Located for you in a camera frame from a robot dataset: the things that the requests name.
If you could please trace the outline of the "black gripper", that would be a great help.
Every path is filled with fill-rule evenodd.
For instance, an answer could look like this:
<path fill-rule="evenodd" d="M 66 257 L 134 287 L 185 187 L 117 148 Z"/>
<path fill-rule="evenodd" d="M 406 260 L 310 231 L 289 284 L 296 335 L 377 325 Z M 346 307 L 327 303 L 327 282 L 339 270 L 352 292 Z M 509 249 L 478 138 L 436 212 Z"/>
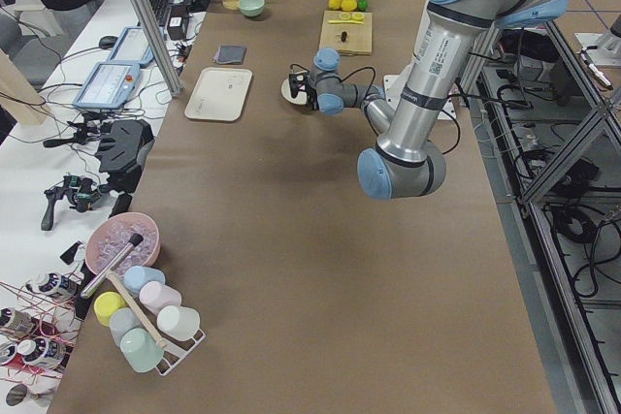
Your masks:
<path fill-rule="evenodd" d="M 317 102 L 317 94 L 316 91 L 312 88 L 309 88 L 306 91 L 307 94 L 307 101 L 306 101 L 306 106 L 312 110 L 312 111 L 318 111 L 319 110 L 319 106 L 318 106 L 318 102 Z"/>

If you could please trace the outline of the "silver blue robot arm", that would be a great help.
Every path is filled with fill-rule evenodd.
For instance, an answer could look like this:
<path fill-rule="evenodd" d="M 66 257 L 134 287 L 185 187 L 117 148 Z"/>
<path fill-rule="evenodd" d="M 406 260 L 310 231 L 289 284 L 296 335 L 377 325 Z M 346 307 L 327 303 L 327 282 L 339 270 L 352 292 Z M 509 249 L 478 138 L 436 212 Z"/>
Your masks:
<path fill-rule="evenodd" d="M 446 164 L 429 140 L 438 115 L 476 37 L 491 26 L 534 26 L 561 16 L 569 0 L 428 0 L 430 23 L 391 107 L 372 87 L 344 83 L 339 54 L 320 49 L 305 79 L 318 109 L 358 108 L 377 132 L 357 161 L 361 188 L 371 198 L 425 196 L 443 183 Z"/>

